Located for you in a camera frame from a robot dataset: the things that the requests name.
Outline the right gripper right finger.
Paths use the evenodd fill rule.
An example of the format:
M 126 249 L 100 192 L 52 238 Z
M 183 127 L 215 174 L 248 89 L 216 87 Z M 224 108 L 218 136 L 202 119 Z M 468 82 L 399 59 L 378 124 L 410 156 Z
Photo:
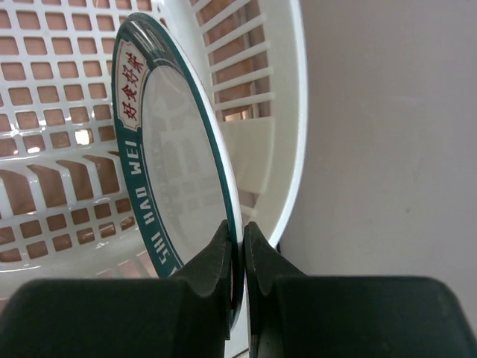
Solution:
M 474 357 L 476 335 L 444 283 L 308 276 L 256 223 L 244 229 L 252 357 Z

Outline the dark rimmed plate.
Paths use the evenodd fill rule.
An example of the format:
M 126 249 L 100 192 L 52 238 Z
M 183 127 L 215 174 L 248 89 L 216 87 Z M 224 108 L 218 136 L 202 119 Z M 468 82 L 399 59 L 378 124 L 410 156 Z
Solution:
M 132 13 L 113 48 L 113 121 L 136 223 L 158 276 L 184 267 L 225 223 L 231 320 L 244 291 L 243 224 L 230 156 L 186 53 L 159 21 Z

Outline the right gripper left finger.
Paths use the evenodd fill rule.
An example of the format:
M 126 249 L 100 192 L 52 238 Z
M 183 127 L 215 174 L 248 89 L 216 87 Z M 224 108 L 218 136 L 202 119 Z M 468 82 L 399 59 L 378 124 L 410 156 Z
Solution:
M 163 279 L 42 279 L 1 314 L 3 357 L 222 357 L 230 337 L 226 222 Z

